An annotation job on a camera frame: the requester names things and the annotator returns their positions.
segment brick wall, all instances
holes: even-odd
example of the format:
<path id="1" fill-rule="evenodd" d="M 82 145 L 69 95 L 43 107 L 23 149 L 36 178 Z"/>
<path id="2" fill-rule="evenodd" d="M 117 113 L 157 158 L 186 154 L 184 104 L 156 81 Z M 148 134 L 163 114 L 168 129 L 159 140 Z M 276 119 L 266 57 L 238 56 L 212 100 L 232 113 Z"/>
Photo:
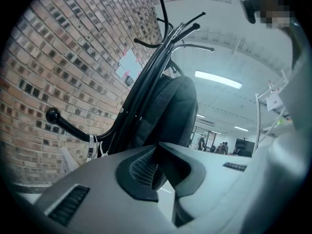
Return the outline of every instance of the brick wall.
<path id="1" fill-rule="evenodd" d="M 153 53 L 133 43 L 160 40 L 159 0 L 33 0 L 2 54 L 1 144 L 14 182 L 50 185 L 66 173 L 60 148 L 83 164 L 88 143 L 47 123 L 53 106 L 79 129 L 110 129 L 130 87 L 115 70 L 132 49 L 144 67 Z"/>

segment ceiling light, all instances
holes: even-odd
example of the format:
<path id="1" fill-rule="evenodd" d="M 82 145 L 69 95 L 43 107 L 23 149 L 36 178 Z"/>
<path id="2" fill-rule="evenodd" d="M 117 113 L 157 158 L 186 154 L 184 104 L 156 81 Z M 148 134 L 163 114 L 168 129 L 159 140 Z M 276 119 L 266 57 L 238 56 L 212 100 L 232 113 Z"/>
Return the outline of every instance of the ceiling light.
<path id="1" fill-rule="evenodd" d="M 243 131 L 246 131 L 246 132 L 248 132 L 248 131 L 249 131 L 249 130 L 244 129 L 244 128 L 241 128 L 241 127 L 235 127 L 235 128 L 240 129 L 240 130 L 243 130 Z"/>
<path id="2" fill-rule="evenodd" d="M 216 82 L 220 82 L 220 83 L 223 83 L 225 85 L 229 85 L 231 87 L 238 88 L 238 89 L 240 89 L 243 86 L 243 84 L 241 84 L 239 82 L 236 82 L 236 81 L 233 81 L 233 80 L 230 80 L 230 79 L 226 79 L 226 78 L 221 77 L 221 76 L 215 76 L 215 75 L 212 75 L 212 74 L 201 72 L 201 71 L 196 71 L 195 72 L 195 76 L 199 77 L 199 78 L 204 78 L 204 79 L 207 79 L 207 80 L 213 80 L 213 81 L 216 81 Z"/>

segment vent grille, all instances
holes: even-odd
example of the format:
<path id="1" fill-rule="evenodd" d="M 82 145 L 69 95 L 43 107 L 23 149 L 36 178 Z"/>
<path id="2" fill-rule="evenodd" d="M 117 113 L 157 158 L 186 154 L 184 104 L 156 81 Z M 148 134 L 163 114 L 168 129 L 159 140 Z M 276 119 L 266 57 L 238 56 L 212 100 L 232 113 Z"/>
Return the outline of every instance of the vent grille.
<path id="1" fill-rule="evenodd" d="M 140 184 L 152 187 L 154 174 L 158 168 L 158 164 L 154 163 L 154 151 L 142 156 L 130 166 L 130 174 Z"/>
<path id="2" fill-rule="evenodd" d="M 67 226 L 90 188 L 77 185 L 48 215 L 55 222 Z"/>
<path id="3" fill-rule="evenodd" d="M 247 166 L 237 165 L 237 164 L 229 163 L 229 162 L 226 162 L 223 166 L 225 166 L 227 168 L 234 169 L 234 170 L 238 170 L 238 171 L 241 171 L 241 172 L 245 171 L 245 169 L 247 168 Z"/>

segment black mesh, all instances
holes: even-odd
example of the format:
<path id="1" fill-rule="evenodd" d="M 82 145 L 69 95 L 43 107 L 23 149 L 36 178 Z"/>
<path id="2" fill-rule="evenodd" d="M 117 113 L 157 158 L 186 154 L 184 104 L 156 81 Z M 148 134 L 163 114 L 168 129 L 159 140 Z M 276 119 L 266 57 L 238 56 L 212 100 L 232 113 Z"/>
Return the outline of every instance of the black mesh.
<path id="1" fill-rule="evenodd" d="M 158 164 L 154 163 L 154 151 L 142 156 L 130 166 L 130 174 L 137 182 L 144 186 L 152 187 L 153 177 Z"/>

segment chrome rod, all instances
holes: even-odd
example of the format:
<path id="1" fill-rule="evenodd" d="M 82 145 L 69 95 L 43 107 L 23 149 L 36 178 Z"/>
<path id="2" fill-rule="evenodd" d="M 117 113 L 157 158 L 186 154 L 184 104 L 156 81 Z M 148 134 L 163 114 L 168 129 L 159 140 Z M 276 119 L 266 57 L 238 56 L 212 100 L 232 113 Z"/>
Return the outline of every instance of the chrome rod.
<path id="1" fill-rule="evenodd" d="M 208 50 L 210 52 L 214 52 L 215 49 L 214 48 L 210 48 L 210 47 L 205 47 L 205 46 L 201 46 L 201 45 L 196 45 L 196 44 L 190 44 L 190 43 L 186 43 L 186 44 L 179 44 L 177 46 L 175 46 L 171 53 L 173 53 L 174 51 L 176 51 L 179 48 L 186 48 L 186 47 L 191 47 L 191 48 L 197 48 L 197 49 L 204 49 L 204 50 Z"/>
<path id="2" fill-rule="evenodd" d="M 259 143 L 259 139 L 260 139 L 260 124 L 261 124 L 261 117 L 260 117 L 260 103 L 259 103 L 259 95 L 256 93 L 255 94 L 255 101 L 257 103 L 257 135 L 256 135 L 256 139 L 255 139 L 255 143 L 254 143 L 254 147 L 253 147 L 253 154 L 254 155 L 256 149 L 258 148 L 258 143 Z"/>

